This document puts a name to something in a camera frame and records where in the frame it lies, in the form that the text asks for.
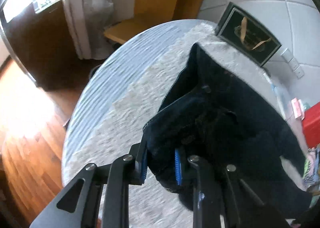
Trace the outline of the dark navy trousers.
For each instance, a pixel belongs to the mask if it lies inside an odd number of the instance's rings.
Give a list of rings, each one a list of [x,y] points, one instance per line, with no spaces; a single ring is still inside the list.
[[[297,218],[311,203],[311,194],[298,188],[281,164],[285,158],[299,174],[304,172],[304,153],[287,122],[198,44],[191,47],[158,113],[144,126],[143,140],[149,169],[189,210],[193,189],[177,184],[176,150],[218,169],[236,166],[255,193],[287,219]]]

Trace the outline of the white lace tablecloth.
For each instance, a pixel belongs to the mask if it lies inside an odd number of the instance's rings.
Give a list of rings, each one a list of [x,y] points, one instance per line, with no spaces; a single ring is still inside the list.
[[[109,163],[141,140],[143,126],[160,108],[178,74],[186,66],[195,42],[199,42],[212,59],[250,85],[281,115],[264,69],[219,40],[213,33],[215,26],[203,21],[193,27],[148,66],[138,80],[129,84],[123,95],[112,103],[101,124],[94,128],[89,140],[72,155],[67,182],[86,163],[95,162],[98,166]],[[305,191],[302,174],[298,174],[295,166],[285,158],[281,159],[281,164],[297,187]],[[141,189],[129,189],[130,196],[133,196],[129,199],[130,227],[192,227],[191,211],[179,202],[176,195],[162,188],[149,170],[146,181]]]

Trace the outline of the blue striped bed sheet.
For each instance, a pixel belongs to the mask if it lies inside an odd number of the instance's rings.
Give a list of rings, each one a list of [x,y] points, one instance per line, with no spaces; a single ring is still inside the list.
[[[118,48],[94,73],[73,111],[63,145],[61,173],[67,183],[71,157],[84,146],[94,128],[101,124],[112,103],[123,95],[129,84],[183,37],[199,19],[176,20],[151,27]]]

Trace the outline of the white blue paper booklet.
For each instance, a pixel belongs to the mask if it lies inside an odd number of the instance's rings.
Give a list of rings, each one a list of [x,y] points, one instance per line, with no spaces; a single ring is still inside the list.
[[[291,99],[289,92],[281,81],[274,75],[272,75],[267,69],[265,69],[264,76],[270,83],[271,88],[277,98],[280,114],[285,120],[289,120],[293,116],[293,109],[291,106]]]

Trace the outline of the red plastic storage case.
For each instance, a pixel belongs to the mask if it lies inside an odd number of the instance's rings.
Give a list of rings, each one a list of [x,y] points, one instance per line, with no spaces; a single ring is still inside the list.
[[[308,148],[316,147],[320,140],[320,103],[305,112],[302,126]]]

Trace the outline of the pink tissue pack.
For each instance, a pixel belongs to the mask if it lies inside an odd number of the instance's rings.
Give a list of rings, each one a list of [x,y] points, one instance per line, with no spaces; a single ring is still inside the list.
[[[293,98],[291,100],[291,106],[295,118],[303,120],[305,117],[305,110],[301,99]]]

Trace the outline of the black framed box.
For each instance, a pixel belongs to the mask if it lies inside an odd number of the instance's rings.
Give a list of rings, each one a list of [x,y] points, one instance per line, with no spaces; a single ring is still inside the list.
[[[260,67],[281,47],[279,40],[260,21],[232,2],[223,12],[215,34]]]

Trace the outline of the dark wooden door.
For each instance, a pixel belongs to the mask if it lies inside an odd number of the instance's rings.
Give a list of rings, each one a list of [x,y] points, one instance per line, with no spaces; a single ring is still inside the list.
[[[78,58],[62,1],[40,13],[30,4],[10,22],[1,14],[1,25],[10,54],[45,91],[84,87],[103,63]]]

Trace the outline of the white wall socket strip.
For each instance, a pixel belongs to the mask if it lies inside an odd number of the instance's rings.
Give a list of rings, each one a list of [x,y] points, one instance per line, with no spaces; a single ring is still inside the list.
[[[293,78],[295,76],[297,79],[301,79],[304,77],[304,71],[301,68],[299,62],[297,59],[294,57],[292,52],[288,49],[285,48],[281,52],[281,58],[286,62],[286,64],[289,66],[289,77]]]

